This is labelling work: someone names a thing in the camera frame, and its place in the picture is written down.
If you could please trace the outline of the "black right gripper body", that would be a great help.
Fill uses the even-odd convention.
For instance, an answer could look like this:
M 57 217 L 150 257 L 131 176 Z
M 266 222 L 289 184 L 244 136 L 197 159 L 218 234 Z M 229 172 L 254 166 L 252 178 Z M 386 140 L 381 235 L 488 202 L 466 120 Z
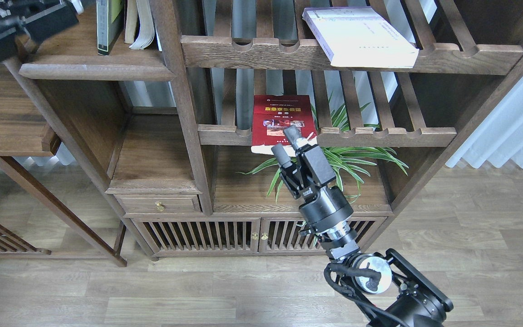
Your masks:
M 347 218 L 353 209 L 337 186 L 336 180 L 319 145 L 305 145 L 296 151 L 295 170 L 280 169 L 280 176 L 293 198 L 303 198 L 299 211 L 312 233 L 347 233 Z

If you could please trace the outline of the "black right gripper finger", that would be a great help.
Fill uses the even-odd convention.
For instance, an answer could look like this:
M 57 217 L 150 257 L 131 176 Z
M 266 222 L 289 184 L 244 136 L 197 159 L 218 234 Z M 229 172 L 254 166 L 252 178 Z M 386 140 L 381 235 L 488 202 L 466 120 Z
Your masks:
M 298 150 L 301 147 L 308 145 L 309 141 L 302 136 L 300 129 L 295 125 L 290 125 L 284 130 L 284 136 L 287 138 L 293 150 Z
M 275 145 L 271 148 L 274 157 L 278 161 L 278 165 L 282 170 L 295 170 L 295 164 L 292 162 L 291 157 L 285 151 L 283 145 Z

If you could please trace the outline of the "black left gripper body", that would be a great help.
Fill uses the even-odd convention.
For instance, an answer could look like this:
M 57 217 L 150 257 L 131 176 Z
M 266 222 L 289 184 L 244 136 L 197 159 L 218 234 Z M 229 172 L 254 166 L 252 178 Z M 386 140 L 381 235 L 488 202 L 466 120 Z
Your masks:
M 42 43 L 76 25 L 83 11 L 83 0 L 0 0 L 0 62 L 17 55 L 16 36 Z

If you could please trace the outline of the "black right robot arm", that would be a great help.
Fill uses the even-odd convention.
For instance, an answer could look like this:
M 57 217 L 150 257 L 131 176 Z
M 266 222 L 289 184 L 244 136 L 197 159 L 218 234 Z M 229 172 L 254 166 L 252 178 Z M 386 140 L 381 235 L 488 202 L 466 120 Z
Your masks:
M 357 232 L 347 219 L 353 209 L 340 188 L 330 187 L 336 174 L 322 149 L 291 126 L 285 137 L 296 155 L 293 162 L 280 144 L 272 151 L 280 176 L 294 198 L 303 198 L 299 211 L 330 262 L 326 282 L 354 302 L 369 319 L 370 327 L 441 327 L 453 303 L 397 251 L 385 255 L 362 253 Z

